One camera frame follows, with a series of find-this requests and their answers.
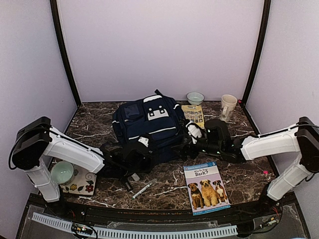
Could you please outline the dog book Why Dogs Bark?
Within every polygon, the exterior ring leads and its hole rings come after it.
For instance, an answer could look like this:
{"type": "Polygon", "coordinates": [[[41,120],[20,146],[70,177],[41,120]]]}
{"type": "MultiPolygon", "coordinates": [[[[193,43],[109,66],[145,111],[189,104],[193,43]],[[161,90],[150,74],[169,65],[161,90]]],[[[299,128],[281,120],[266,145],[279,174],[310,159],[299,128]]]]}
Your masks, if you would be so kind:
{"type": "Polygon", "coordinates": [[[194,216],[231,207],[216,162],[185,166],[183,171],[194,216]]]}

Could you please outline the navy blue student backpack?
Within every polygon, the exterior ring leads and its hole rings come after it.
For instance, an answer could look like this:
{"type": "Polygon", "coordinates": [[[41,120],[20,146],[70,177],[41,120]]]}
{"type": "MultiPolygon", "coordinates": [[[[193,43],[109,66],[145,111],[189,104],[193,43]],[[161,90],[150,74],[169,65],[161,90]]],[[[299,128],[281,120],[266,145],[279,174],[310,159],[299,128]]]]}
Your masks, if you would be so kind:
{"type": "MultiPolygon", "coordinates": [[[[185,120],[181,106],[174,98],[159,91],[144,99],[127,102],[113,113],[112,126],[120,147],[137,141],[142,135],[154,140],[155,166],[180,159],[179,145],[183,143],[184,132],[180,122],[185,120]]],[[[106,145],[100,150],[104,156],[106,145]]]]}

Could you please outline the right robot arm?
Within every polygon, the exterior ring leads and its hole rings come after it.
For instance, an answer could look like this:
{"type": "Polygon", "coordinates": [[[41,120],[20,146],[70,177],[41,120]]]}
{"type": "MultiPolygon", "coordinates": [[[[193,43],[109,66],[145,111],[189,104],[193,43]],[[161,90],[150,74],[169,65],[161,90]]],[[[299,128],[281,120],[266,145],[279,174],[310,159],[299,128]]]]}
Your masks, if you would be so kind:
{"type": "Polygon", "coordinates": [[[259,216],[267,215],[287,192],[319,172],[319,127],[308,117],[278,131],[236,138],[231,138],[226,122],[220,119],[208,120],[204,129],[189,120],[182,126],[184,142],[176,148],[182,158],[195,158],[203,152],[229,163],[245,163],[264,156],[297,153],[291,165],[264,187],[254,206],[259,216]]]}

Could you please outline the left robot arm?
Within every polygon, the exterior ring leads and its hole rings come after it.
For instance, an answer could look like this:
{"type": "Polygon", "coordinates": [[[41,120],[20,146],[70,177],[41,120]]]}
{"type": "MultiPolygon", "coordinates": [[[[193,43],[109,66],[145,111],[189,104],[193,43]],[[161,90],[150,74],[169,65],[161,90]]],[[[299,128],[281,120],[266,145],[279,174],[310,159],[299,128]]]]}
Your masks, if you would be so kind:
{"type": "Polygon", "coordinates": [[[43,157],[59,158],[100,177],[124,180],[150,168],[147,161],[152,153],[152,137],[144,134],[137,139],[123,148],[103,151],[66,136],[51,125],[50,118],[40,117],[18,131],[8,166],[10,170],[23,170],[44,200],[51,204],[52,211],[59,217],[66,217],[70,205],[64,202],[62,190],[52,179],[43,157]]]}

